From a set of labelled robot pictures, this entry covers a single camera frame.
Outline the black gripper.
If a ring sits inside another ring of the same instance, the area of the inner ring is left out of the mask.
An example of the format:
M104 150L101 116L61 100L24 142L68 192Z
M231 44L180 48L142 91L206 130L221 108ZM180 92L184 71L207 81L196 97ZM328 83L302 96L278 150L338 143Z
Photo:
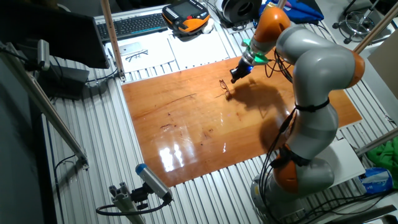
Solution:
M253 66L246 63L239 64L236 68L231 69L231 83L236 83L244 80L244 77L250 74L252 69Z

